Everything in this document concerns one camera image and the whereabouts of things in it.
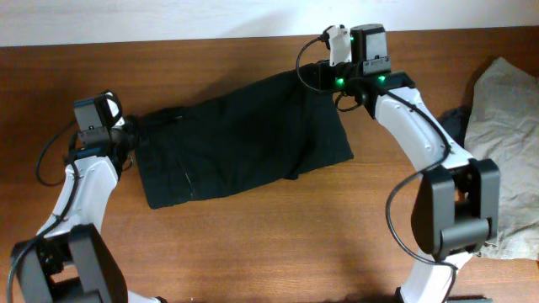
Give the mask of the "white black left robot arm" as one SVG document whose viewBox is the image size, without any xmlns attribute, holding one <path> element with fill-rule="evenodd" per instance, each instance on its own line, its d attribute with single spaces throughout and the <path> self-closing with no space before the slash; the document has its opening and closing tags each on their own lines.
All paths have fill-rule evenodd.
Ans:
<svg viewBox="0 0 539 303">
<path fill-rule="evenodd" d="M 160 302 L 130 291 L 101 237 L 104 214 L 121 174 L 132 166 L 137 122 L 105 90 L 73 105 L 77 131 L 64 160 L 61 193 L 29 240 L 13 246 L 6 300 L 17 284 L 27 302 Z"/>
</svg>

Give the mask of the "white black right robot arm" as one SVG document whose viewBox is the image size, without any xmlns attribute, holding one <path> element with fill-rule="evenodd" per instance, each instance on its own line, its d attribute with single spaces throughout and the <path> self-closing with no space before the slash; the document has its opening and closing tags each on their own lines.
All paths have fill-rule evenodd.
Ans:
<svg viewBox="0 0 539 303">
<path fill-rule="evenodd" d="M 323 42 L 333 81 L 320 93 L 351 96 L 398 142 L 415 172 L 387 197 L 386 223 L 395 242 L 414 259 L 394 300 L 448 302 L 462 267 L 498 232 L 500 171 L 491 159 L 478 160 L 444 130 L 406 72 L 395 72 L 381 24 L 326 28 Z M 392 223 L 392 202 L 418 179 L 411 228 L 419 249 L 407 247 Z"/>
</svg>

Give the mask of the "black shorts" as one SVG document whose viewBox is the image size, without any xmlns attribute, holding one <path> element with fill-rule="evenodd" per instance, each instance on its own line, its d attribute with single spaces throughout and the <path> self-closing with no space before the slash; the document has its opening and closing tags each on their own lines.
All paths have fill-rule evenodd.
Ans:
<svg viewBox="0 0 539 303">
<path fill-rule="evenodd" d="M 315 74 L 282 72 L 142 116 L 135 154 L 149 207 L 224 198 L 353 159 L 332 97 L 302 84 Z"/>
</svg>

